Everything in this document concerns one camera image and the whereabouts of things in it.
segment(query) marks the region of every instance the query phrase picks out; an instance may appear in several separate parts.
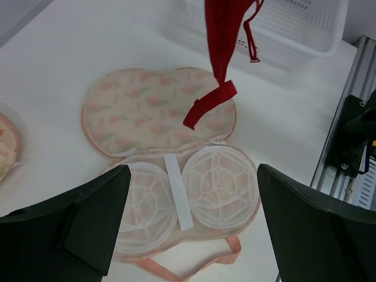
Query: metal rail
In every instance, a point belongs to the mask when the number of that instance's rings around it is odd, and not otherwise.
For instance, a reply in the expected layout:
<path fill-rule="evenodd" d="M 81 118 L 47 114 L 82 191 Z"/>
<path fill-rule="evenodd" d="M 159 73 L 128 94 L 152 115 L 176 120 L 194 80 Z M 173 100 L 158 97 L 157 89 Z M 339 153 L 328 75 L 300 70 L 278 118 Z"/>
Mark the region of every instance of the metal rail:
<path fill-rule="evenodd" d="M 321 191 L 325 180 L 332 178 L 328 175 L 329 168 L 325 165 L 325 161 L 328 155 L 330 144 L 333 140 L 334 131 L 337 126 L 340 114 L 343 108 L 345 99 L 349 95 L 354 95 L 362 100 L 367 101 L 372 92 L 372 86 L 375 81 L 376 75 L 376 41 L 362 36 L 355 44 L 358 47 L 357 54 L 350 73 L 348 75 L 344 90 L 342 92 L 340 101 L 335 111 L 333 121 L 331 123 L 329 133 L 325 140 L 323 151 L 321 152 L 317 167 L 312 178 L 310 187 Z M 330 196 L 337 199 L 341 198 L 343 189 L 345 188 L 345 194 L 343 201 L 349 202 L 351 194 L 354 191 L 354 179 L 345 176 L 340 171 L 336 171 L 335 177 L 330 189 Z M 282 282 L 281 275 L 278 274 L 276 282 Z"/>

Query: floral fabric pouch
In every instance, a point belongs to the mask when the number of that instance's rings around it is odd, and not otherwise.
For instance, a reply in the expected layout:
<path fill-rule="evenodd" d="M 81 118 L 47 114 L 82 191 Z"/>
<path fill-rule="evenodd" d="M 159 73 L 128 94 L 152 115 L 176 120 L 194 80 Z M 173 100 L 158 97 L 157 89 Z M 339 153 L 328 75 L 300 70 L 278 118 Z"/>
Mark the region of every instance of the floral fabric pouch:
<path fill-rule="evenodd" d="M 234 100 L 206 113 L 191 130 L 183 119 L 192 104 L 217 88 L 199 68 L 165 72 L 124 69 L 99 79 L 82 108 L 91 144 L 132 174 L 114 258 L 136 263 L 168 281 L 187 281 L 151 259 L 181 241 L 227 239 L 235 261 L 237 235 L 260 205 L 256 167 L 226 142 L 236 123 Z"/>
<path fill-rule="evenodd" d="M 0 114 L 0 181 L 15 166 L 21 142 L 14 125 Z"/>

